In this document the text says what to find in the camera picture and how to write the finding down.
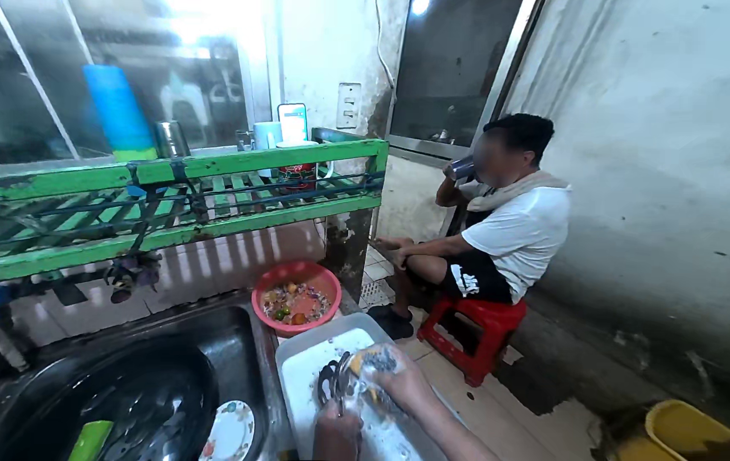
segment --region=scissors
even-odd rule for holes
[[[342,397],[349,392],[348,383],[350,381],[351,370],[348,367],[351,353],[345,352],[342,358],[337,362],[331,360],[327,365],[322,367],[317,380],[317,399],[320,407],[325,407],[326,403],[335,400],[339,408],[339,416],[342,416],[343,405]],[[328,392],[325,392],[324,384],[328,382]]]

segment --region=stainless steel cup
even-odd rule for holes
[[[189,144],[175,120],[158,121],[154,125],[157,132],[157,146],[160,158],[188,157],[191,155]]]
[[[452,162],[448,165],[444,174],[453,181],[458,181],[472,175],[474,172],[475,166],[473,165],[473,156],[468,155],[467,157],[460,158],[456,162]]]

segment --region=human hand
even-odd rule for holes
[[[442,166],[442,173],[444,173],[445,176],[450,179],[450,172],[452,170],[452,164],[453,162],[456,162],[455,160],[451,160],[450,162],[447,162],[444,166]]]
[[[403,251],[403,248],[393,251],[393,266],[400,271],[405,270],[405,261],[407,260],[408,254]]]
[[[439,403],[419,365],[393,344],[382,344],[396,360],[394,371],[372,372],[370,380],[382,386],[390,398],[414,417]]]
[[[329,400],[317,416],[314,428],[314,459],[350,461],[357,459],[361,443],[362,420],[345,411],[339,416],[339,404]]]

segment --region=stainless steel sink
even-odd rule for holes
[[[84,376],[91,376],[100,363],[111,361],[118,354],[128,359],[132,351],[164,354],[195,347],[211,366],[212,372],[208,374],[213,376],[216,385],[216,405],[242,400],[253,410],[256,427],[246,459],[278,459],[278,453],[292,449],[294,442],[274,362],[276,337],[254,315],[250,295],[243,292],[187,308],[168,309],[149,318],[44,348],[33,371],[13,381],[0,382],[0,458],[9,452],[4,444],[22,437],[32,438],[24,431],[32,429],[33,414],[43,413],[44,407],[55,404],[59,395],[82,382]],[[65,424],[78,422],[72,419]],[[32,434],[42,435],[38,431]],[[66,438],[55,435],[58,439]],[[54,440],[70,446],[73,442]]]

